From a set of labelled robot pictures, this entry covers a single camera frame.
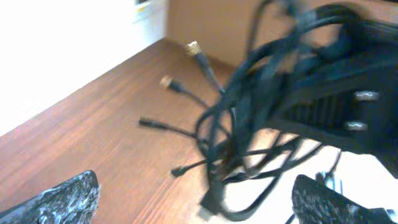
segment wood grain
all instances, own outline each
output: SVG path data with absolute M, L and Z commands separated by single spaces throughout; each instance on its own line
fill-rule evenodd
M 232 71 L 213 66 L 223 81 Z M 193 221 L 200 169 L 177 180 L 170 169 L 200 159 L 194 142 L 137 127 L 145 116 L 192 129 L 202 112 L 159 88 L 164 75 L 209 103 L 216 97 L 180 46 L 156 42 L 0 139 L 0 210 L 91 169 L 101 184 L 93 223 Z

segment metal screw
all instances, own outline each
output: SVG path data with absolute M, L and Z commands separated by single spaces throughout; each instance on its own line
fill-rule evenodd
M 359 121 L 348 121 L 346 129 L 348 131 L 366 131 L 368 130 L 368 125 Z
M 379 93 L 374 91 L 357 91 L 354 96 L 358 101 L 374 101 L 379 99 Z

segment gold connector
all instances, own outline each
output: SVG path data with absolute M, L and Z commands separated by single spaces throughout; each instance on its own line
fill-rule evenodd
M 195 56 L 201 52 L 198 42 L 194 41 L 185 46 L 189 56 Z
M 167 89 L 167 88 L 170 86 L 170 83 L 171 83 L 172 81 L 173 81 L 173 78 L 172 78 L 172 77 L 170 77 L 170 76 L 168 76 L 168 75 L 165 75 L 165 76 L 161 79 L 159 85 L 160 85 L 162 88 Z

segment speckled black object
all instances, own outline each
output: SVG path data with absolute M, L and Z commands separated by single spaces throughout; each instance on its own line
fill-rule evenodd
M 100 187 L 91 170 L 0 213 L 0 223 L 90 223 Z
M 292 200 L 300 223 L 394 223 L 385 210 L 364 208 L 304 175 L 295 181 Z

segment white wall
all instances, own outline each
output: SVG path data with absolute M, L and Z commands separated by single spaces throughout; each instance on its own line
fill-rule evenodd
M 168 0 L 0 1 L 0 136 L 165 35 Z

